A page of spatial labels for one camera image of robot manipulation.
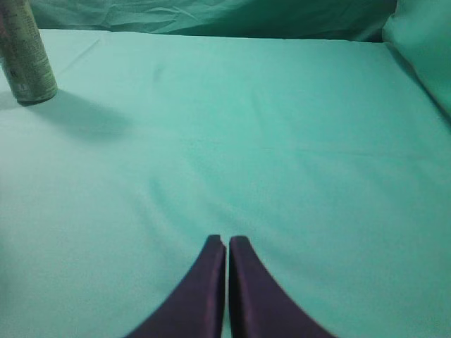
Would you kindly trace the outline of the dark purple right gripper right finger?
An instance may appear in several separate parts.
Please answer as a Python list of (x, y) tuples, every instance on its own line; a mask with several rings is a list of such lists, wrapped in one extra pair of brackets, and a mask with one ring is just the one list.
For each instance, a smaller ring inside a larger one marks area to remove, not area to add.
[(233, 337), (332, 337), (285, 293), (246, 236), (229, 243), (228, 311)]

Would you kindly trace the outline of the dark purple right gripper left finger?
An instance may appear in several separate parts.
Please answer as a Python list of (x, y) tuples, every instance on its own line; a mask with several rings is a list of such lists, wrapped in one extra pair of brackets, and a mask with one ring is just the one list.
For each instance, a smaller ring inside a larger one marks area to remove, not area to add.
[(218, 234), (209, 235), (177, 287), (128, 336), (220, 337), (225, 306), (225, 249)]

